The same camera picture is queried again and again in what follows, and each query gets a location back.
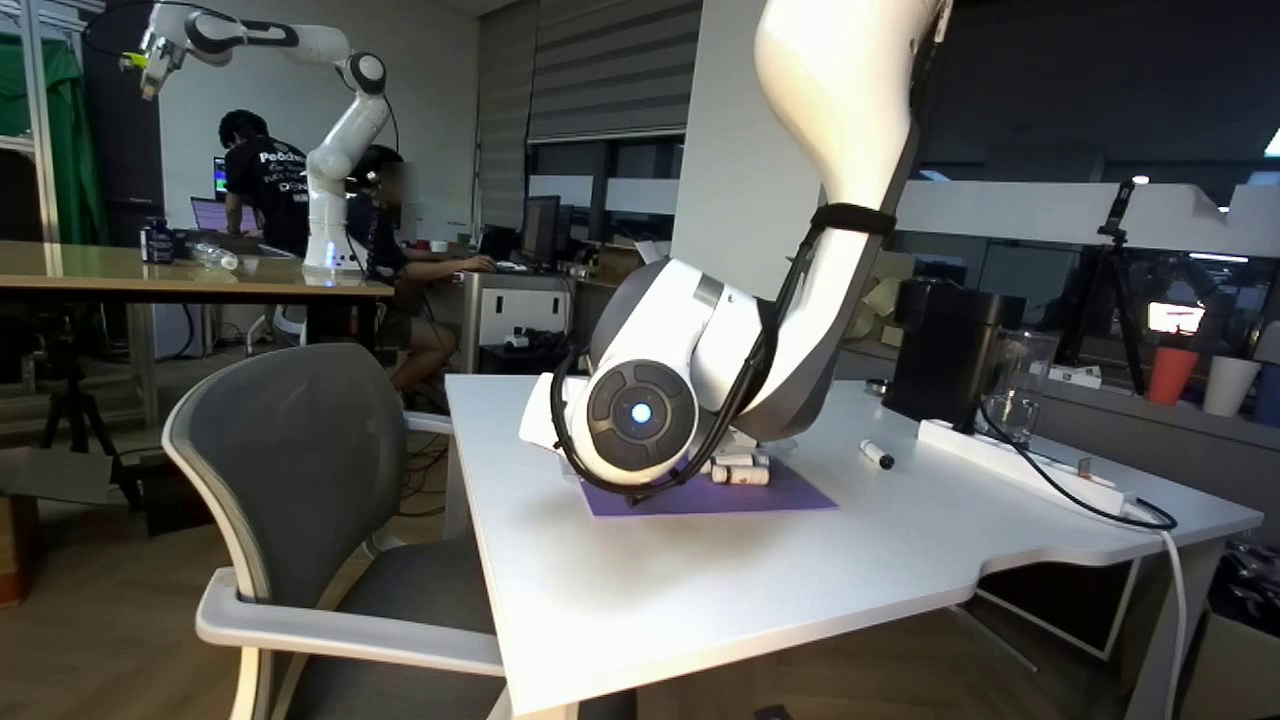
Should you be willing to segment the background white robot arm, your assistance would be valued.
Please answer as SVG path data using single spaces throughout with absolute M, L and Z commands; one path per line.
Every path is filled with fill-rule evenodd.
M 359 249 L 349 237 L 349 176 L 386 128 L 386 63 L 356 47 L 344 27 L 317 20 L 236 18 L 199 0 L 157 0 L 123 67 L 145 97 L 157 97 L 189 62 L 209 67 L 263 63 L 277 83 L 329 81 L 318 128 L 302 165 L 308 246 L 300 266 L 312 276 L 351 276 Z

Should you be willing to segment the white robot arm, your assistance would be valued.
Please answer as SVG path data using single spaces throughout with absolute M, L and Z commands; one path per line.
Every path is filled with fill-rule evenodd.
M 675 249 L 637 270 L 521 438 L 612 494 L 679 484 L 803 434 L 865 251 L 912 173 L 917 83 L 957 0 L 708 0 Z

